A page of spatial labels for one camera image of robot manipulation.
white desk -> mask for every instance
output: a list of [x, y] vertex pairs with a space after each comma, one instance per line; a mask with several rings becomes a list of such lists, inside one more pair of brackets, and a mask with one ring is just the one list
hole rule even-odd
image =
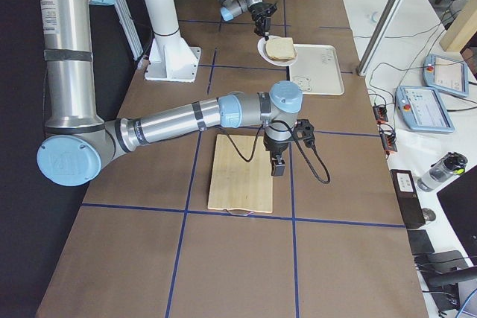
[[[355, 37], [356, 49], [360, 58], [370, 39], [369, 37], [361, 38], [357, 36], [371, 36], [387, 1], [388, 0], [344, 0], [350, 26], [353, 30], [353, 36]], [[414, 35], [421, 31], [427, 31], [439, 23], [440, 20], [428, 0], [404, 0], [386, 36]], [[405, 74], [404, 71], [397, 71], [390, 66], [379, 64], [390, 63], [399, 69], [422, 66], [432, 43], [437, 36], [443, 35], [443, 31], [443, 26], [439, 25], [425, 34], [411, 38], [383, 39], [366, 76], [368, 88], [371, 75], [373, 75], [372, 84], [374, 86], [386, 89], [391, 93], [395, 92], [398, 85], [424, 86], [421, 69], [409, 70], [404, 79], [402, 79], [402, 76]], [[426, 42], [427, 45], [425, 49], [417, 56], [414, 63], [411, 63], [417, 53], [424, 48]], [[439, 45], [439, 40], [433, 46], [431, 53], [445, 54], [446, 57], [462, 60], [459, 53], [450, 54], [444, 52]], [[391, 96], [389, 94], [379, 90], [376, 91], [380, 95], [383, 95], [388, 103], [391, 102]], [[375, 96], [370, 96], [372, 102], [374, 102], [374, 97]], [[448, 95], [442, 95], [441, 97], [447, 109], [475, 106]], [[469, 99], [477, 101], [476, 86], [470, 87]], [[380, 104], [382, 100], [377, 98], [376, 102]], [[477, 164], [477, 148], [475, 146], [475, 138], [477, 138], [477, 125], [475, 125], [477, 123], [477, 112], [475, 110], [450, 113], [452, 122], [455, 125], [455, 132], [452, 134], [422, 134], [411, 132], [402, 121], [400, 115], [398, 113], [394, 115], [394, 106], [388, 106], [388, 116], [390, 117], [390, 124], [397, 132], [398, 150], [397, 153], [391, 154], [388, 159], [390, 169], [410, 170], [414, 177], [420, 177], [429, 169], [432, 163], [435, 163], [448, 151], [464, 154], [469, 160], [467, 168], [471, 168]], [[421, 206], [423, 208], [432, 209], [437, 215], [435, 222], [423, 228], [428, 232], [436, 252], [456, 249], [466, 257], [467, 254], [440, 207], [436, 195], [437, 191], [438, 190], [426, 193], [418, 189]], [[467, 260], [467, 263], [470, 266], [473, 265], [470, 260]], [[424, 296], [429, 316], [437, 317], [437, 308], [432, 297], [429, 294], [424, 294]], [[452, 315], [453, 312], [449, 312], [448, 317], [452, 317]]]

bottle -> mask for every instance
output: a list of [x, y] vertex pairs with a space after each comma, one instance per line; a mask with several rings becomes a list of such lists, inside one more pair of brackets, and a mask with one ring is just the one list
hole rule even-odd
[[456, 152], [448, 152], [439, 162], [417, 180], [417, 186], [424, 191], [433, 191], [440, 184], [453, 175], [462, 175], [465, 172], [467, 158]]

dark background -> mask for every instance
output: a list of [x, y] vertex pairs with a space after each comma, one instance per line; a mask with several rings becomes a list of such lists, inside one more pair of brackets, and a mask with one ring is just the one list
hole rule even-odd
[[[46, 69], [40, 1], [0, 4], [0, 318], [24, 318], [34, 317], [87, 185], [55, 185], [37, 168]], [[138, 22], [149, 23], [142, 0], [128, 4]], [[90, 12], [97, 109], [110, 120], [135, 64], [115, 8]], [[150, 31], [137, 30], [147, 44]]]

plate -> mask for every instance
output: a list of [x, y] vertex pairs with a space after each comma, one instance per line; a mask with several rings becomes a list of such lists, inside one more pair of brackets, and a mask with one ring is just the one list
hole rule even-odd
[[[280, 37], [280, 36], [270, 35], [268, 38], [269, 39], [276, 39], [277, 37]], [[262, 37], [259, 40], [258, 44], [256, 45], [256, 47], [259, 50], [260, 56], [263, 57], [265, 59], [265, 61], [267, 61], [267, 62], [269, 62], [273, 65], [276, 65], [276, 66], [290, 66], [290, 65], [293, 65], [297, 61], [298, 53], [297, 53], [297, 56], [293, 60], [286, 60], [286, 61], [272, 60], [270, 57], [267, 56], [267, 52], [265, 51], [265, 43], [266, 43], [265, 38]]]

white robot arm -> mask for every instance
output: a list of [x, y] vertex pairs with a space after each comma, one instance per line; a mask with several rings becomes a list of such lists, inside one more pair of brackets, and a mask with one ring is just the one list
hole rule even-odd
[[281, 153], [294, 137], [291, 131], [303, 99], [300, 88], [289, 81], [276, 83], [269, 93], [234, 92], [143, 118], [104, 123], [95, 105], [90, 1], [40, 0], [52, 116], [45, 123], [50, 136], [41, 144], [37, 162], [46, 177], [60, 185], [81, 185], [138, 146], [214, 126], [257, 124], [265, 126], [272, 174], [282, 174]]

